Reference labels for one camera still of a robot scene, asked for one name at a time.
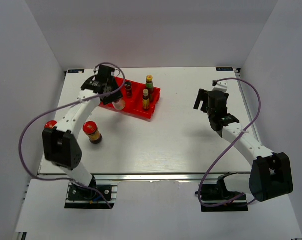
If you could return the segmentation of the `black-cap spice shaker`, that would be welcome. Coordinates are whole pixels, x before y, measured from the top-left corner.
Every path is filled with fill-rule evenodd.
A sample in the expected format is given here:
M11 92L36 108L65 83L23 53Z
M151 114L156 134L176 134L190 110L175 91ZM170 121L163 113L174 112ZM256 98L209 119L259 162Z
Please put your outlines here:
M126 97L131 98L132 97L132 84L130 81L125 81L124 88L126 92Z

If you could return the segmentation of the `pink-cap spice jar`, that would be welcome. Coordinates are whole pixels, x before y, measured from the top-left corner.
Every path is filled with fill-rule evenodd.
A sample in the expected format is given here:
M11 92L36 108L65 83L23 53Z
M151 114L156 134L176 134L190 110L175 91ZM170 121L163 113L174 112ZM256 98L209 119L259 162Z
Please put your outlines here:
M125 108L125 101L122 98L120 98L120 99L112 102L112 105L113 105L115 110L120 111L120 110L123 110Z

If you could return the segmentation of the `yellow-label dark sauce bottle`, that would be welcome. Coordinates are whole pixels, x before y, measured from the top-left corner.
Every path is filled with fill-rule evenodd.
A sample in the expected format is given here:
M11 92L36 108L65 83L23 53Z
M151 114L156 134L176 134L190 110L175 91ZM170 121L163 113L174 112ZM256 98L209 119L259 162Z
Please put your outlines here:
M150 105L149 91L147 89L143 89L143 91L142 91L142 108L143 108L143 110L148 110L149 105Z

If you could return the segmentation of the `green-label red sauce bottle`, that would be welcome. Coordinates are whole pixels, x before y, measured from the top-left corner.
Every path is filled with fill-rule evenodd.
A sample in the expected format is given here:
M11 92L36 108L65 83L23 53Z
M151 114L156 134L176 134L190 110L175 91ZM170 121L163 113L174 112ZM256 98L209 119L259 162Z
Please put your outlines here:
M154 85L153 85L153 76L152 75L147 75L146 76L145 88L149 92L150 102L153 102L154 101Z

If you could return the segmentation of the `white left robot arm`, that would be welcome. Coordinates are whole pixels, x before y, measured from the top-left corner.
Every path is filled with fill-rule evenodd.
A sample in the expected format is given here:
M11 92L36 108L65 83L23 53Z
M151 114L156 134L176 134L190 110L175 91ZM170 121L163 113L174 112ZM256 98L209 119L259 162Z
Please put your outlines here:
M123 95L122 86L117 85L114 72L122 73L112 63L100 63L93 69L93 75L82 84L75 103L71 104L64 117L52 129L42 131L44 158L60 168L80 186L79 194L84 199L96 195L91 175L81 163L82 151L77 138L91 112L99 105L119 101Z

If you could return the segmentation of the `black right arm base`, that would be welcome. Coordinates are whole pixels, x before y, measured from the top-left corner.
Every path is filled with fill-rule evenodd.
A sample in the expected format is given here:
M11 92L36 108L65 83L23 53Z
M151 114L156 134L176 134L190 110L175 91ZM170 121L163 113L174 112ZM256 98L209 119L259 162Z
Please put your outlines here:
M223 182L225 177L232 175L231 173L219 176L215 184L203 184L200 191L200 199L205 204L217 204L224 201L229 201L230 199L239 195L239 192L232 192L226 189L225 183ZM235 201L220 205L217 207L205 207L201 206L201 211L203 213L221 213L221 212L247 212L248 206L246 205L246 195L244 194Z

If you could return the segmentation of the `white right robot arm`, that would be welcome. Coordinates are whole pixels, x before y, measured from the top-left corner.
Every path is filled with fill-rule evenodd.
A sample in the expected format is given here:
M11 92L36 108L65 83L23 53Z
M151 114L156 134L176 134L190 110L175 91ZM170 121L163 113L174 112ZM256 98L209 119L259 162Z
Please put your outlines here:
M206 113L210 126L248 161L249 174L227 173L215 185L202 186L202 201L230 200L238 194L251 194L258 202L290 194L293 181L289 157L263 146L245 131L239 120L227 112L228 94L200 89L194 109Z

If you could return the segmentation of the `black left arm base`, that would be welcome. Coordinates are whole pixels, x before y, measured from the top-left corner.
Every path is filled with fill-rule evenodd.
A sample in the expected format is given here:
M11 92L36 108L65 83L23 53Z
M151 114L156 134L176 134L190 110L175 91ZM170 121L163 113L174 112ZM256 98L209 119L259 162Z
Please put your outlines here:
M117 197L117 185L96 182L96 189L100 194L70 183L67 188L64 209L112 209Z

